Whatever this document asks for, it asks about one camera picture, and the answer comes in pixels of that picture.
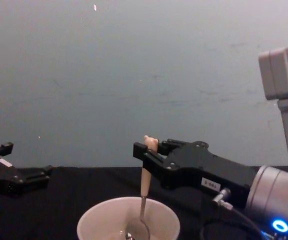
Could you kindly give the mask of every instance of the wire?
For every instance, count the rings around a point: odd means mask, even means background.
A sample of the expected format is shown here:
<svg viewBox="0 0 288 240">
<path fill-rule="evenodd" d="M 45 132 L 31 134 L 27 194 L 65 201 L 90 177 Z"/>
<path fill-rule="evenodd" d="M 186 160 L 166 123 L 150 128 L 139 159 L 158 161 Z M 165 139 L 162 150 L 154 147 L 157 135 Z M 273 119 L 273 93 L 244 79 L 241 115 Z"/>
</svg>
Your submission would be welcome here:
<svg viewBox="0 0 288 240">
<path fill-rule="evenodd" d="M 227 221 L 227 220 L 220 219 L 220 218 L 211 218 L 211 219 L 207 220 L 203 224 L 201 229 L 199 230 L 199 239 L 200 240 L 207 240 L 207 238 L 205 236 L 205 228 L 207 226 L 212 225 L 212 224 L 222 224 L 222 225 L 241 229 L 241 230 L 243 230 L 249 234 L 252 234 L 253 236 L 260 237 L 261 240 L 267 240 L 267 238 L 262 234 L 262 231 L 260 230 L 260 228 L 251 219 L 249 219 L 247 216 L 245 216 L 243 213 L 236 210 L 235 208 L 233 208 L 231 211 L 233 213 L 235 213 L 236 215 L 238 215 L 243 220 L 245 220 L 247 222 L 247 224 L 241 223 L 241 222 Z"/>
</svg>

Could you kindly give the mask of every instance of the gray wall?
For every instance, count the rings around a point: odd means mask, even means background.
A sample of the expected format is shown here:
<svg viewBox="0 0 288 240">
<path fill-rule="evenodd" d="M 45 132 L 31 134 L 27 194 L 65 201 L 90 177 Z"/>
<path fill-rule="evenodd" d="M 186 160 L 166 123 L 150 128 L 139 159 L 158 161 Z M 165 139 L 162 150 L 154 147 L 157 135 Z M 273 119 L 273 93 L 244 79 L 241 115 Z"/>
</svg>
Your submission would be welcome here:
<svg viewBox="0 0 288 240">
<path fill-rule="evenodd" d="M 0 143 L 18 167 L 139 166 L 145 134 L 288 165 L 258 66 L 286 46 L 288 0 L 0 0 Z"/>
</svg>

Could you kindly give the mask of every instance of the black table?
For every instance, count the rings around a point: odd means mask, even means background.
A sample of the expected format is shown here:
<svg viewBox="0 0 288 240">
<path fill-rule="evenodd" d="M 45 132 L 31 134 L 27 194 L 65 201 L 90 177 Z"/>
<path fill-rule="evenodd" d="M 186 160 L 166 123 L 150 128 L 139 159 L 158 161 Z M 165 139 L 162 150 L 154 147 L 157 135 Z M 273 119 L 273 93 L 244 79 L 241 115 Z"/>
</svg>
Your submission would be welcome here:
<svg viewBox="0 0 288 240">
<path fill-rule="evenodd" d="M 288 171 L 288 167 L 279 168 Z M 77 240 L 77 224 L 84 212 L 108 199 L 139 196 L 140 181 L 139 167 L 57 167 L 46 189 L 18 198 L 0 196 L 0 240 Z M 223 214 L 200 191 L 188 187 L 165 190 L 154 178 L 149 198 L 177 214 L 180 240 L 198 240 L 205 219 Z M 224 215 L 235 218 L 227 212 Z M 210 240 L 255 239 L 222 225 L 213 226 L 208 233 Z"/>
</svg>

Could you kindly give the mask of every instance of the white sticker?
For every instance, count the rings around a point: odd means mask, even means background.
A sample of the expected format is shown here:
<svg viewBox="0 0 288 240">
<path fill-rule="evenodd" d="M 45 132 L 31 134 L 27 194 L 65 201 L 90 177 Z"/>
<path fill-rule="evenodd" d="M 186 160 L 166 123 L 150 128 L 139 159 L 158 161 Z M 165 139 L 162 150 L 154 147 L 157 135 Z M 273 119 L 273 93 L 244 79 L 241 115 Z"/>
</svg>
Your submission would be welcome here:
<svg viewBox="0 0 288 240">
<path fill-rule="evenodd" d="M 9 163 L 8 161 L 6 161 L 3 158 L 0 158 L 0 163 L 4 164 L 6 167 L 12 167 L 13 166 L 11 163 Z"/>
<path fill-rule="evenodd" d="M 204 187 L 207 187 L 209 189 L 212 189 L 214 191 L 217 191 L 217 192 L 219 192 L 221 190 L 221 184 L 214 182 L 214 181 L 211 181 L 211 180 L 204 178 L 204 177 L 202 177 L 201 185 Z"/>
</svg>

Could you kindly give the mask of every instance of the white cup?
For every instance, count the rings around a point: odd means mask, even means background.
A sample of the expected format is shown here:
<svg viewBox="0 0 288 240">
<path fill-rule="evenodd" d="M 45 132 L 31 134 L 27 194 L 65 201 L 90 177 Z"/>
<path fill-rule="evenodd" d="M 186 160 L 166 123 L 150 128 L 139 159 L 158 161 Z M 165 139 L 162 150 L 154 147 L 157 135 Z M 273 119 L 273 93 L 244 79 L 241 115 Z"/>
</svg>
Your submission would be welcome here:
<svg viewBox="0 0 288 240">
<path fill-rule="evenodd" d="M 140 217 L 140 197 L 119 197 L 103 201 L 80 218 L 77 224 L 79 240 L 125 240 L 125 227 Z M 166 205 L 147 199 L 144 221 L 151 240 L 176 240 L 180 233 L 180 221 Z"/>
</svg>

